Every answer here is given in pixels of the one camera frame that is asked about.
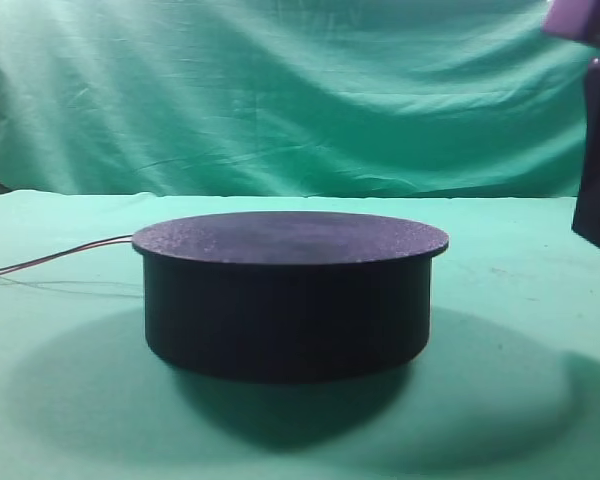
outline black platform top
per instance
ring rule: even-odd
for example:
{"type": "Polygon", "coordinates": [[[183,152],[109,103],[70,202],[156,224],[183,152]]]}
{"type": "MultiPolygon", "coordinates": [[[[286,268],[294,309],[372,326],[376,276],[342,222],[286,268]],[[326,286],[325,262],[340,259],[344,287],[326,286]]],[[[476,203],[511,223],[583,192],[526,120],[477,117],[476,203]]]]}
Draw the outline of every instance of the black platform top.
{"type": "Polygon", "coordinates": [[[158,223],[133,236],[142,254],[256,265],[362,263],[434,257],[449,238],[423,223],[333,212],[242,212],[158,223]]]}

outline green fabric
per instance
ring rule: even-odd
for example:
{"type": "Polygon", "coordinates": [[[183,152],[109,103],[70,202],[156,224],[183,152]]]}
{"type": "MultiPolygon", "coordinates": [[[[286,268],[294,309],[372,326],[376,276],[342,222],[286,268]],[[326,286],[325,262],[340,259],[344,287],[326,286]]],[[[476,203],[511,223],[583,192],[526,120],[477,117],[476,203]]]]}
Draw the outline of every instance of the green fabric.
{"type": "Polygon", "coordinates": [[[571,195],[592,52],[541,32],[548,6],[2,0],[0,181],[63,193],[571,195]]]}
{"type": "Polygon", "coordinates": [[[315,388],[164,365],[128,245],[0,280],[0,480],[600,480],[600,252],[569,232],[574,203],[0,196],[0,266],[237,210],[394,215],[451,237],[410,375],[315,388]]]}

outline green backdrop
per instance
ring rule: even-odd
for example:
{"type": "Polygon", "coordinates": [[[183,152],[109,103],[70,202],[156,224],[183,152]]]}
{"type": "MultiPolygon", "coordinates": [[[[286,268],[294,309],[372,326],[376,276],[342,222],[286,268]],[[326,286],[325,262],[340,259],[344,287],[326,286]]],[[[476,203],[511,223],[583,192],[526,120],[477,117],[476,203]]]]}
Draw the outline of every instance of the green backdrop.
{"type": "Polygon", "coordinates": [[[0,181],[62,193],[576,192],[592,51],[543,0],[0,0],[0,181]]]}

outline electrical wire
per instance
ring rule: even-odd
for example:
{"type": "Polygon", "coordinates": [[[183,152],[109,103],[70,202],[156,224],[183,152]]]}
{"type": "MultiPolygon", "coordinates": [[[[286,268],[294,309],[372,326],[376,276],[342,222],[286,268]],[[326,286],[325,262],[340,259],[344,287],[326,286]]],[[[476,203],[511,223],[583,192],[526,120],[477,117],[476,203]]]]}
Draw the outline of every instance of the electrical wire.
{"type": "Polygon", "coordinates": [[[45,257],[40,257],[40,258],[36,258],[34,260],[29,260],[27,262],[16,263],[14,265],[2,267],[2,268],[0,268],[0,276],[6,275],[8,273],[13,273],[13,272],[17,272],[20,270],[24,270],[25,268],[35,267],[37,265],[41,265],[43,263],[50,262],[51,260],[55,260],[60,257],[72,255],[74,253],[84,252],[86,250],[91,250],[93,248],[106,247],[109,245],[117,245],[117,244],[121,244],[121,243],[129,243],[129,242],[131,242],[131,235],[120,235],[118,237],[105,238],[103,240],[97,240],[95,242],[85,243],[83,245],[79,245],[77,247],[73,247],[68,250],[64,250],[62,252],[47,255],[45,257]]]}

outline purple object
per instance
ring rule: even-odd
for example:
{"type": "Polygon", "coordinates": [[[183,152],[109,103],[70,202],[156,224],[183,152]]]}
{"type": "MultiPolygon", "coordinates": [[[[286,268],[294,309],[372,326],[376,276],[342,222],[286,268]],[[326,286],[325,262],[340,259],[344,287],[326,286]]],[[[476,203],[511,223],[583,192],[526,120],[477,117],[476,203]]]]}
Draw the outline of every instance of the purple object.
{"type": "Polygon", "coordinates": [[[600,48],[600,0],[553,0],[544,31],[600,48]]]}

